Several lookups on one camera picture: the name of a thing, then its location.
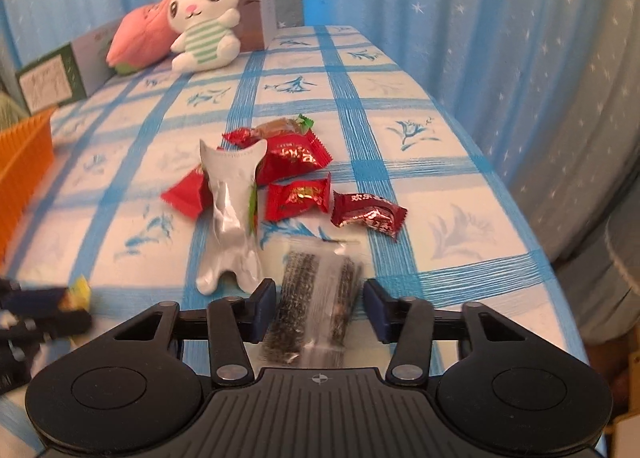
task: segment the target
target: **pink pillow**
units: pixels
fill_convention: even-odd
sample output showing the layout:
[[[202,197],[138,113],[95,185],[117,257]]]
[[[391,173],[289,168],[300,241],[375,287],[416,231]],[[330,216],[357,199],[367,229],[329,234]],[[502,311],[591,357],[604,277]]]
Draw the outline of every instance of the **pink pillow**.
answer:
[[[137,72],[169,54],[178,37],[169,26],[170,1],[147,4],[124,16],[107,54],[107,64],[120,75]]]

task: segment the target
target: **white candy wrapper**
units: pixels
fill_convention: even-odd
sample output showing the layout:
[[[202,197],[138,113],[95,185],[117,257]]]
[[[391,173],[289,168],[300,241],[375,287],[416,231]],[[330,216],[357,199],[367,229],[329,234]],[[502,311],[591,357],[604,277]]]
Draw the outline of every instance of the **white candy wrapper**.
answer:
[[[255,232],[255,169],[266,152],[266,140],[242,151],[217,151],[200,140],[200,159],[213,194],[213,220],[196,279],[204,295],[218,287],[226,271],[236,275],[238,286],[247,293],[262,280]]]

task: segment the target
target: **metal screw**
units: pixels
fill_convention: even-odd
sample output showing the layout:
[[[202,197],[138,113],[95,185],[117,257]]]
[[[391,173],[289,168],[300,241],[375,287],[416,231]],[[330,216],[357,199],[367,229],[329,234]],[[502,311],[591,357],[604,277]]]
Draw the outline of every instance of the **metal screw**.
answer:
[[[220,366],[216,370],[216,375],[218,375],[222,380],[239,380],[240,378],[245,377],[248,373],[247,368],[240,366],[239,364],[226,364],[225,366]]]
[[[423,371],[421,367],[413,364],[400,364],[391,370],[391,374],[399,380],[417,380]]]

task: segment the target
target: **blue checkered tablecloth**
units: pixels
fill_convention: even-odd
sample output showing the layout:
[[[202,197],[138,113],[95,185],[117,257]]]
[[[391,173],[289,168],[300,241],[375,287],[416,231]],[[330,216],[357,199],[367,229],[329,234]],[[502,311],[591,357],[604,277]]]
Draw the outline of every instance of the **blue checkered tablecloth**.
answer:
[[[548,261],[492,167],[453,118],[351,27],[281,30],[267,51],[241,54],[215,72],[177,75],[167,61],[62,108],[52,120],[56,161],[17,229],[4,273],[33,285],[87,276],[94,334],[160,300],[192,309],[238,295],[233,284],[212,297],[197,292],[209,217],[191,221],[158,196],[199,162],[199,139],[217,145],[225,131],[300,112],[315,120],[333,155],[336,191],[381,195],[409,212],[396,243],[363,227],[336,229],[317,211],[260,223],[266,275],[282,277],[277,234],[357,239],[367,277],[391,294],[451,309],[481,300],[584,359]],[[259,199],[261,213],[264,191]],[[389,348],[361,311],[347,346],[347,366],[386,368]],[[36,370],[69,349],[69,341],[46,346]],[[456,351],[446,342],[434,349],[437,374]],[[206,343],[188,343],[184,359],[209,373]],[[41,448],[24,390],[1,398],[0,457]]]

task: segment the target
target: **snack packet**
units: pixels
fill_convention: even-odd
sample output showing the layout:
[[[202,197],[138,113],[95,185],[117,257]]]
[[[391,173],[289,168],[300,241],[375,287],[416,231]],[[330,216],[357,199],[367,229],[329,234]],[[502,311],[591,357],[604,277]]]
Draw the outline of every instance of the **snack packet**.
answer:
[[[213,219],[196,279],[204,295],[217,288],[220,275],[226,271],[235,273],[238,286],[247,293],[262,280],[255,238],[255,168],[266,150],[266,140],[242,151],[212,149],[200,140],[200,158],[213,195]]]
[[[290,238],[280,303],[262,345],[270,364],[340,368],[362,281],[359,243]]]
[[[331,222],[336,227],[352,223],[367,225],[394,240],[402,228],[406,209],[374,194],[340,194],[334,191]]]
[[[267,139],[267,154],[258,167],[255,180],[259,186],[276,180],[323,169],[331,155],[313,131],[306,134],[280,134]]]
[[[160,194],[160,198],[185,216],[198,219],[200,213],[213,203],[202,165],[198,165],[177,184]]]
[[[329,212],[331,173],[323,180],[297,180],[288,185],[270,184],[264,219],[280,221],[291,218],[317,206]]]
[[[271,138],[278,134],[306,134],[313,124],[313,120],[299,114],[296,118],[276,118],[276,120],[271,120],[252,128],[239,127],[230,133],[223,134],[222,137],[230,144],[245,149],[258,140]]]

